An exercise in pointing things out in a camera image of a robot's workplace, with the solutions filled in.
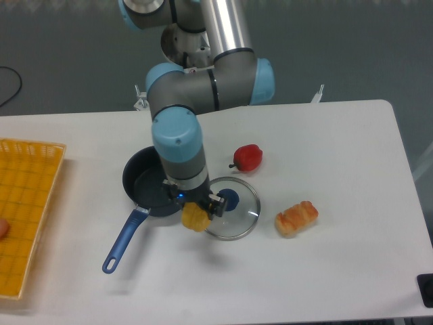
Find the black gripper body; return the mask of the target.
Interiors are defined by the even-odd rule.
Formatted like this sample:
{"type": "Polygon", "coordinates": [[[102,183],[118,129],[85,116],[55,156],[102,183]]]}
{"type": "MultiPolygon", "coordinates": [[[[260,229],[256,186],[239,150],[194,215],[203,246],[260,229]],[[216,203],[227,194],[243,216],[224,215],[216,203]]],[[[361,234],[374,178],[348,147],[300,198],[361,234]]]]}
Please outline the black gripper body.
{"type": "Polygon", "coordinates": [[[196,203],[202,210],[210,211],[210,180],[192,190],[182,190],[178,185],[171,183],[167,179],[162,182],[162,191],[166,196],[167,202],[182,209],[186,203],[196,203]]]}

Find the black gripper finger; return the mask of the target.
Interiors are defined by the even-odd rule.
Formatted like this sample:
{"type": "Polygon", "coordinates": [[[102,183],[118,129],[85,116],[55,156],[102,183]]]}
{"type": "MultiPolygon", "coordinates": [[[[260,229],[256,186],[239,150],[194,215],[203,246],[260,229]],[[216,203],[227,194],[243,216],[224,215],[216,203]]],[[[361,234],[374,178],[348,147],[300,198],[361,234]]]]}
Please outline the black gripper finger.
{"type": "Polygon", "coordinates": [[[208,214],[210,217],[222,217],[226,209],[226,199],[219,194],[209,194],[208,214]]]}

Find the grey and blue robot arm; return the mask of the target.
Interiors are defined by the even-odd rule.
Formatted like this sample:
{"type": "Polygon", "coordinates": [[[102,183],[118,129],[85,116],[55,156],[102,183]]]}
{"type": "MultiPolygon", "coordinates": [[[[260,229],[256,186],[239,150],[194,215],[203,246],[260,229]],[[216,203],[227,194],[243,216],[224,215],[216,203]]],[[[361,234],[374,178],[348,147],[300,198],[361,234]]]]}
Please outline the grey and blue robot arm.
{"type": "Polygon", "coordinates": [[[176,24],[205,34],[210,66],[197,72],[172,62],[154,66],[145,92],[152,140],[178,205],[196,203],[209,218],[221,216],[224,199],[210,190],[198,115],[268,102],[275,94],[270,61],[253,50],[241,1],[120,1],[126,22],[139,30],[176,24]]]}

